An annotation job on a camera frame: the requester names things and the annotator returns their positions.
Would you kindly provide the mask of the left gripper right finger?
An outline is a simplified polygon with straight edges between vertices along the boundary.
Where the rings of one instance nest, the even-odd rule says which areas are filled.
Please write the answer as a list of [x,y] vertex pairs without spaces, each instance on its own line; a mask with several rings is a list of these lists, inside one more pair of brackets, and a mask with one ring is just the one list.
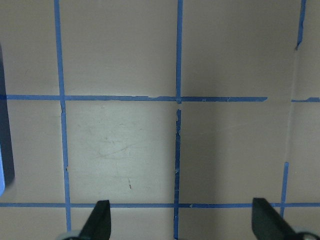
[[251,228],[257,240],[299,240],[300,236],[265,198],[253,198]]

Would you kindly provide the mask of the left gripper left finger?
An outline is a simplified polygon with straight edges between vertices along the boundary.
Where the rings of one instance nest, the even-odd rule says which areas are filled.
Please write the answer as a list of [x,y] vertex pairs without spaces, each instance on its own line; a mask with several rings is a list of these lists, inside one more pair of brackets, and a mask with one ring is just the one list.
[[109,200],[96,203],[78,238],[80,240],[109,240],[111,236],[111,209]]

